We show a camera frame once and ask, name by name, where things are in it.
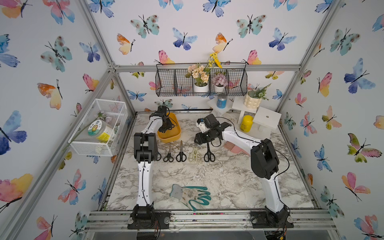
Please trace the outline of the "yellow storage box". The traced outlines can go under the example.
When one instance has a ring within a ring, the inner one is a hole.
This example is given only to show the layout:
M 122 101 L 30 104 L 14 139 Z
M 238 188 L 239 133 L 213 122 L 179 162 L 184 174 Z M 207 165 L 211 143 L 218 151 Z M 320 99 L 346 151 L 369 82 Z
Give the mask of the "yellow storage box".
M 165 144 L 179 140 L 182 132 L 176 115 L 174 113 L 170 113 L 169 118 L 171 123 L 175 126 L 171 130 L 167 130 L 165 133 L 158 131 L 158 137 L 160 141 Z

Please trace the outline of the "all-black scissors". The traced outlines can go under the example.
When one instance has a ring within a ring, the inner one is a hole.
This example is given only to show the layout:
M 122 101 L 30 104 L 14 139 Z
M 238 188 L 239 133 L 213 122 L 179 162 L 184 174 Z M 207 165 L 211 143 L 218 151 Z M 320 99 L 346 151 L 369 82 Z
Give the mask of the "all-black scissors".
M 204 155 L 204 161 L 206 163 L 209 163 L 209 162 L 215 162 L 216 160 L 216 157 L 215 155 L 212 153 L 211 149 L 210 149 L 210 144 L 207 143 L 207 152 L 205 153 Z

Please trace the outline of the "cream kitchen scissors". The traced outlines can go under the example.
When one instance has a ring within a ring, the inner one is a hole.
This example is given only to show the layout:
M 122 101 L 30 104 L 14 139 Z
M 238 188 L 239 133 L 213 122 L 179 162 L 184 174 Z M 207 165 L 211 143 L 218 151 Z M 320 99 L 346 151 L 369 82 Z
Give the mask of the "cream kitchen scissors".
M 194 144 L 193 149 L 189 155 L 189 162 L 190 163 L 201 163 L 202 162 L 202 155 L 199 151 L 199 145 Z

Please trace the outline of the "small black scissors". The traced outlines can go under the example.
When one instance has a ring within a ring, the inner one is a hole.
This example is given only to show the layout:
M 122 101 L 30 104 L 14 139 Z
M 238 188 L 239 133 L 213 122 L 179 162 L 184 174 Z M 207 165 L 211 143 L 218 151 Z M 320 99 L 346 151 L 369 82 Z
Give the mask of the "small black scissors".
M 172 150 L 173 150 L 173 146 L 172 146 L 172 144 L 170 144 L 169 150 L 168 150 L 167 154 L 165 155 L 165 157 L 163 158 L 163 161 L 165 163 L 172 163 L 174 161 L 174 158 L 172 156 Z

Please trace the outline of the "black handled scissors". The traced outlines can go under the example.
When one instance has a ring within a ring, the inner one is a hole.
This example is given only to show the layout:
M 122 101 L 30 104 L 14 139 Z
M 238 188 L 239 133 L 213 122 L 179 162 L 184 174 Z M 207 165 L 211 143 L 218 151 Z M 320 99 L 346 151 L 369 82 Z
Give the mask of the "black handled scissors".
M 187 156 L 186 156 L 186 154 L 184 153 L 184 149 L 183 149 L 183 141 L 181 141 L 180 142 L 180 147 L 179 147 L 179 149 L 180 149 L 180 151 L 179 151 L 179 153 L 177 154 L 177 156 L 176 156 L 176 161 L 177 162 L 185 162 L 186 160 L 187 160 Z

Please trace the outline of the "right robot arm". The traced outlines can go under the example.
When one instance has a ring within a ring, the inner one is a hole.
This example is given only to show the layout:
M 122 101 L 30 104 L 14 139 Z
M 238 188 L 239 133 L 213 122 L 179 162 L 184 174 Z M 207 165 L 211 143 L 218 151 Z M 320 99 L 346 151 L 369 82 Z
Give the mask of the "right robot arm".
M 233 143 L 250 154 L 251 169 L 257 177 L 262 179 L 266 198 L 265 212 L 263 214 L 251 214 L 253 228 L 270 227 L 280 230 L 293 228 L 290 209 L 282 200 L 278 182 L 280 161 L 271 140 L 259 140 L 239 133 L 230 123 L 220 123 L 212 114 L 198 119 L 196 126 L 201 131 L 195 136 L 194 142 L 196 144 L 208 145 L 213 140 L 219 139 Z

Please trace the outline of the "yellow jar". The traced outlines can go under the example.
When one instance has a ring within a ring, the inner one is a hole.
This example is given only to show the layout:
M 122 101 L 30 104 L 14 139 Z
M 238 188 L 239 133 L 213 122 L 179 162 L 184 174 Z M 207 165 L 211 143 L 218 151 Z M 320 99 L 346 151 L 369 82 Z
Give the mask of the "yellow jar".
M 253 117 L 250 116 L 250 115 L 245 115 L 242 119 L 242 122 L 241 122 L 241 131 L 244 132 L 244 133 L 248 133 L 251 128 L 252 128 L 252 125 L 253 125 Z

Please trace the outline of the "white pot purple flowers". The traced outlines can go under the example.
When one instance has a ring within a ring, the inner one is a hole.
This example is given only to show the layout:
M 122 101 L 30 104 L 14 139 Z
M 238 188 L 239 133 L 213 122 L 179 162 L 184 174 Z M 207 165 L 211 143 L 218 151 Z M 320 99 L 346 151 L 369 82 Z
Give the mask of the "white pot purple flowers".
M 218 72 L 213 77 L 216 93 L 223 93 L 225 88 L 229 85 L 229 81 L 222 72 Z

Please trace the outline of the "cream bubble pot plant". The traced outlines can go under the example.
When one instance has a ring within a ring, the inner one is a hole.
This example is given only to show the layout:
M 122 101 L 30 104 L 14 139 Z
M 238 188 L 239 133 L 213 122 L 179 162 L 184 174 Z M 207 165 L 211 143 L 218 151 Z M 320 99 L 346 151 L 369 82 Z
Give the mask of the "cream bubble pot plant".
M 267 98 L 267 89 L 269 86 L 271 86 L 271 84 L 262 88 L 257 85 L 255 88 L 249 89 L 244 100 L 244 106 L 251 110 L 257 110 L 262 100 L 269 100 Z

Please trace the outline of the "white pot beige flowers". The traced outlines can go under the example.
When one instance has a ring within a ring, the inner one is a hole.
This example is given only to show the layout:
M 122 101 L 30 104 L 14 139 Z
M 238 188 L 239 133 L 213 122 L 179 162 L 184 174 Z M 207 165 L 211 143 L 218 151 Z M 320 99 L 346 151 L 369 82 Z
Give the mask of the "white pot beige flowers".
M 188 67 L 186 78 L 193 78 L 194 93 L 209 92 L 209 74 L 203 65 L 194 64 Z

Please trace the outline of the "white stepped display stand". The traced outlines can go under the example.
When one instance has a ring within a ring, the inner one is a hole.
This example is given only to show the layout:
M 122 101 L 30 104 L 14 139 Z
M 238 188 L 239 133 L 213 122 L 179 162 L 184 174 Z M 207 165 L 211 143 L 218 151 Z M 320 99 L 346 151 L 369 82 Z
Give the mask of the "white stepped display stand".
M 223 114 L 229 110 L 241 111 L 239 119 L 235 124 L 237 129 L 240 129 L 245 113 L 250 113 L 253 120 L 251 129 L 247 134 L 262 140 L 266 138 L 269 139 L 271 132 L 278 129 L 281 114 L 263 107 L 259 107 L 257 110 L 249 109 L 244 105 L 245 98 L 246 96 L 235 97 L 233 102 L 227 100 L 226 107 L 223 109 L 217 107 L 217 97 L 208 101 L 208 105 L 213 108 L 212 114 L 215 117 L 222 117 Z

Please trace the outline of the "yellow artificial flower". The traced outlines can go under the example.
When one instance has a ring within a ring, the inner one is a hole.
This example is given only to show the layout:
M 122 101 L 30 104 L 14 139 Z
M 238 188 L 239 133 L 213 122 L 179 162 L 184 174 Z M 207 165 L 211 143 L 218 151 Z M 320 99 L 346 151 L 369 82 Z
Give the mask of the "yellow artificial flower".
M 211 53 L 209 58 L 208 58 L 208 67 L 211 69 L 214 66 L 216 66 L 220 69 L 222 68 L 221 62 L 220 62 L 220 60 L 218 58 L 218 54 L 216 52 Z

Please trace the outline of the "grey teal work glove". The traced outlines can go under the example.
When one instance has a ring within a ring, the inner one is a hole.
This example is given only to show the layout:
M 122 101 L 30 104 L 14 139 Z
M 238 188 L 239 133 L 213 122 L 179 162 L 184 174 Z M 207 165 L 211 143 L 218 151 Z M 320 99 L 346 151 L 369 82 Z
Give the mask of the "grey teal work glove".
M 195 205 L 208 206 L 212 200 L 211 193 L 208 191 L 207 187 L 182 187 L 177 184 L 172 185 L 170 197 L 178 199 L 193 212 L 198 210 Z

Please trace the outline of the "clear acrylic wall box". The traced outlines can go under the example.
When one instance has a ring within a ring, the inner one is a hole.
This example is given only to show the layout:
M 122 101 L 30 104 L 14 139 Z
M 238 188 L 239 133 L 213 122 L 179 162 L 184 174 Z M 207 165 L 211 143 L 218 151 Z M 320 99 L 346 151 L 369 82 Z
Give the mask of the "clear acrylic wall box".
M 125 102 L 94 99 L 68 143 L 78 155 L 111 157 L 127 117 Z

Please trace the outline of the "aluminium front rail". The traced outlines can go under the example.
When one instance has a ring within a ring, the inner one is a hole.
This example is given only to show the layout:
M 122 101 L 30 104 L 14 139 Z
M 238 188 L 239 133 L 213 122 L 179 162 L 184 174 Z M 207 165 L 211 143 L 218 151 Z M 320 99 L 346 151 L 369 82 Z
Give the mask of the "aluminium front rail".
M 266 214 L 261 210 L 217 211 L 160 211 L 162 232 L 180 231 L 269 231 L 282 227 L 267 224 Z M 293 209 L 286 222 L 288 230 L 336 230 L 336 225 L 326 210 Z M 130 211 L 91 212 L 85 230 L 87 232 L 134 231 L 150 232 L 151 223 L 134 223 Z

